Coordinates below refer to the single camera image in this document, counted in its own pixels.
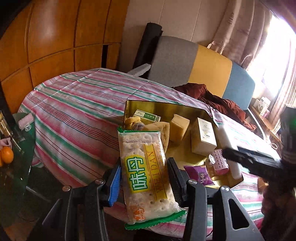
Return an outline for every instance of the orange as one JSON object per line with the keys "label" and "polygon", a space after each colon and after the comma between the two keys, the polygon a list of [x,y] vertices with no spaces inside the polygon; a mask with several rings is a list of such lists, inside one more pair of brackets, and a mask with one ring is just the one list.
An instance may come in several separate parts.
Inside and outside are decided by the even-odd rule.
{"label": "orange", "polygon": [[0,155],[0,167],[3,166],[3,161],[1,160],[1,155]]}
{"label": "orange", "polygon": [[13,161],[13,151],[8,146],[4,146],[1,150],[1,160],[9,164]]}

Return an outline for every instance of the striped bedsheet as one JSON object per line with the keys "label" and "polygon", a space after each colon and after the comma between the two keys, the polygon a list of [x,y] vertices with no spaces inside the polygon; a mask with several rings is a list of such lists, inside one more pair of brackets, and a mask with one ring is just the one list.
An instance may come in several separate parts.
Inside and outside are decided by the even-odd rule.
{"label": "striped bedsheet", "polygon": [[[224,123],[233,132],[237,145],[279,158],[261,138],[208,105],[174,89],[146,79],[96,69],[67,73],[35,87],[22,102],[19,112],[35,117],[34,166],[43,166],[63,184],[87,185],[112,168],[119,157],[117,127],[122,124],[126,100],[150,100],[204,109],[217,125]],[[253,220],[262,219],[262,197],[257,177],[244,174],[244,182],[233,192]],[[126,220],[123,198],[106,209]],[[152,227],[157,233],[181,237],[186,216]],[[208,208],[208,232],[211,231]]]}

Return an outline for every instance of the cardboard box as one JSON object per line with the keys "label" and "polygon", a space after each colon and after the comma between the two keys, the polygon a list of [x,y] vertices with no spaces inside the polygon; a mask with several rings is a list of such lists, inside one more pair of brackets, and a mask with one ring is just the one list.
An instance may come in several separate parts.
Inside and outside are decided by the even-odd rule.
{"label": "cardboard box", "polygon": [[216,147],[217,143],[212,124],[197,118],[191,129],[191,151],[208,156]]}

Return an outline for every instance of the biscuit package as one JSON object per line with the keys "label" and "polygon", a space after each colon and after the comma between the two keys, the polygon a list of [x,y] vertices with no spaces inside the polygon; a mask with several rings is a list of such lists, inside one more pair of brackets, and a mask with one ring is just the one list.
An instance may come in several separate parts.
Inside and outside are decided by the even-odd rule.
{"label": "biscuit package", "polygon": [[160,131],[118,128],[118,140],[122,186],[130,220],[126,228],[146,228],[182,216],[184,213],[178,213],[180,208],[170,186]]}

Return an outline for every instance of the gray cushion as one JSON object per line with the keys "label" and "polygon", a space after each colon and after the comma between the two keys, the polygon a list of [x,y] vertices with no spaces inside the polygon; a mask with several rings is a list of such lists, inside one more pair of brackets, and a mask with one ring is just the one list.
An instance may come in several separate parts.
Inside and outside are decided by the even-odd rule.
{"label": "gray cushion", "polygon": [[198,45],[185,39],[161,36],[148,79],[168,87],[188,82]]}

